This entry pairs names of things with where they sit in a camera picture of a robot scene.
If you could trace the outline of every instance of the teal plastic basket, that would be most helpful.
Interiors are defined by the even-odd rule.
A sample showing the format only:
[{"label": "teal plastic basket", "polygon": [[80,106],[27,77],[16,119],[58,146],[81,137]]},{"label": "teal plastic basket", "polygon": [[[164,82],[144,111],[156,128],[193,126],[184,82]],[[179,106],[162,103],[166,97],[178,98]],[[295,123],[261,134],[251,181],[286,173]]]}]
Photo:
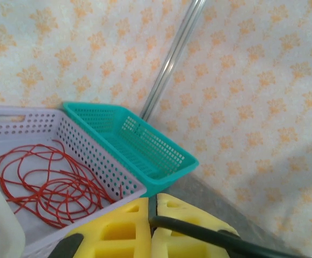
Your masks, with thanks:
[{"label": "teal plastic basket", "polygon": [[144,184],[146,197],[171,186],[199,164],[191,154],[122,106],[76,102],[65,102],[63,106],[75,123]]}]

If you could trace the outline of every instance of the silver rod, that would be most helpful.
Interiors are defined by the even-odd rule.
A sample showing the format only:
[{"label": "silver rod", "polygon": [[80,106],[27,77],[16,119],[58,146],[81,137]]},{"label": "silver rod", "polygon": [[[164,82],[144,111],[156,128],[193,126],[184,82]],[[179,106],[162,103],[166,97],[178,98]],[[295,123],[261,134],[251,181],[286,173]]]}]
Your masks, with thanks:
[{"label": "silver rod", "polygon": [[165,58],[161,71],[158,74],[157,79],[140,113],[140,117],[142,119],[146,121],[149,119],[152,110],[156,106],[159,97],[166,87],[174,67],[178,62],[178,59],[183,52],[183,48],[186,45],[188,38],[202,12],[202,8],[204,7],[205,2],[206,0],[194,0],[189,6],[188,11],[170,47],[169,53]]}]

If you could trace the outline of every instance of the red wire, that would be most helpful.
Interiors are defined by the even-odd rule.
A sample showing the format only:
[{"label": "red wire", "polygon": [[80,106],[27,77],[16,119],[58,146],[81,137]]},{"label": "red wire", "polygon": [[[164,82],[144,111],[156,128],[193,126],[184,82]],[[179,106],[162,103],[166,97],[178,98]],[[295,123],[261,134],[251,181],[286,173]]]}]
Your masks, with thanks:
[{"label": "red wire", "polygon": [[[114,203],[115,200],[108,195],[90,168],[66,154],[64,145],[61,142],[54,141],[61,146],[62,150],[43,144],[24,145],[1,155],[0,186],[7,196],[7,201],[14,202],[19,206],[15,213],[25,209],[48,225],[63,228],[69,223],[102,209],[101,198],[110,203]],[[29,157],[47,160],[47,168],[33,167],[32,170],[22,173],[21,167]],[[52,169],[52,162],[61,160],[68,163],[69,171]],[[15,163],[17,164],[16,175],[18,180],[13,181],[6,178],[6,171],[9,170],[9,174],[11,174],[12,168],[10,166]],[[34,160],[34,164],[37,166],[39,163]],[[42,175],[43,173],[46,173],[45,180],[28,183],[28,177],[35,174]],[[9,184],[23,187],[28,191],[28,194],[13,194],[9,191]]]}]

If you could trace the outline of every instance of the orange floral pattern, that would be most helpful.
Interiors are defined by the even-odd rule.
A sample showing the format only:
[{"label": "orange floral pattern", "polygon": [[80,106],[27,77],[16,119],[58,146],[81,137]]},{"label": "orange floral pattern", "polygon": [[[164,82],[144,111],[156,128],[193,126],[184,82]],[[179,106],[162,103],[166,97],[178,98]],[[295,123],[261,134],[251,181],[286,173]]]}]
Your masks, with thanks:
[{"label": "orange floral pattern", "polygon": [[312,0],[207,1],[154,116],[193,175],[312,256]]},{"label": "orange floral pattern", "polygon": [[26,8],[0,0],[0,104],[127,103],[139,113],[191,4],[165,2],[45,0]]}]

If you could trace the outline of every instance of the black handle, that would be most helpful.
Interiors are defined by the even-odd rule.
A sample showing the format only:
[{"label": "black handle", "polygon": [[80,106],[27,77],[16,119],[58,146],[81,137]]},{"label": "black handle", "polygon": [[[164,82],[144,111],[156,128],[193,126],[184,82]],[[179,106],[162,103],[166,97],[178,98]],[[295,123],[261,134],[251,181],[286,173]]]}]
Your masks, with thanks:
[{"label": "black handle", "polygon": [[263,258],[304,258],[305,256],[297,256],[292,254],[282,253],[266,247],[258,246],[253,243],[246,242],[235,236],[230,236],[225,233],[219,233],[200,227],[185,221],[169,218],[165,216],[153,216],[149,218],[151,227],[162,227],[178,233],[187,235],[201,241],[211,243],[222,247],[226,250],[246,255],[247,257],[263,257]]},{"label": "black handle", "polygon": [[83,239],[84,236],[79,233],[62,239],[55,246],[48,258],[73,258]]},{"label": "black handle", "polygon": [[[231,232],[229,232],[229,231],[227,231],[227,230],[219,230],[218,232],[219,232],[219,233],[223,233],[223,234],[230,235],[230,236],[233,237],[233,238],[238,238],[238,239],[240,239],[240,236],[239,236],[239,235],[235,235],[234,233],[231,233]],[[227,254],[230,256],[230,258],[248,258],[246,255],[236,253],[235,251],[233,251],[233,250],[231,250],[231,249],[226,249],[226,252],[227,252]]]}]

